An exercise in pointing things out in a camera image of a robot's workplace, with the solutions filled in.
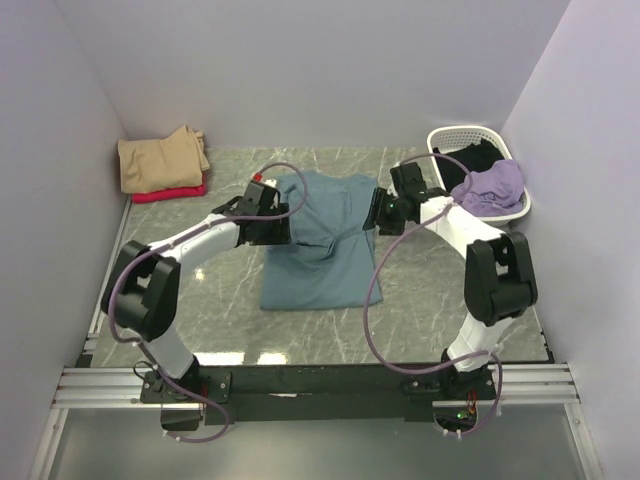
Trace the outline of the blue t shirt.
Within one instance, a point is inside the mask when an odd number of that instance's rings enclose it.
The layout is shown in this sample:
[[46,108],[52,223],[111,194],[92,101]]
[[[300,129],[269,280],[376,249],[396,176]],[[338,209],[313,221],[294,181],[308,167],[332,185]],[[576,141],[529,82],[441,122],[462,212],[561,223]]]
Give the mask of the blue t shirt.
[[291,242],[265,251],[260,308],[360,307],[375,270],[374,231],[364,226],[378,182],[362,174],[304,177],[278,179],[281,199],[301,209],[289,218]]

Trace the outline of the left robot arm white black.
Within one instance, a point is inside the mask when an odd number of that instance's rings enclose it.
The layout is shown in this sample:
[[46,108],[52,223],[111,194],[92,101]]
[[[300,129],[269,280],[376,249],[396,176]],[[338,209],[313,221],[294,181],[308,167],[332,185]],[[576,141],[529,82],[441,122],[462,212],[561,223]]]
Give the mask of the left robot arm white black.
[[193,399],[202,384],[200,363],[174,326],[181,278],[245,244],[288,244],[290,215],[273,181],[252,180],[243,195],[186,230],[161,241],[132,240],[121,247],[101,310],[116,341],[140,348],[165,377],[164,389],[176,401]]

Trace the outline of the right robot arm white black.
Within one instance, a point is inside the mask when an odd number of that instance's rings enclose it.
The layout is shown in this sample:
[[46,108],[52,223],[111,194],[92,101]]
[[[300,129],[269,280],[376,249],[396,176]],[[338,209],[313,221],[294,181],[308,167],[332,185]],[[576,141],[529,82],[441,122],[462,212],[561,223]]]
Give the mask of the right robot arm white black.
[[376,189],[369,214],[392,245],[429,230],[465,261],[466,317],[438,365],[410,370],[376,358],[390,370],[411,377],[433,376],[442,393],[460,399],[479,382],[503,332],[538,299],[526,237],[507,233],[469,213],[441,188],[429,188],[416,157],[391,170],[390,189]]

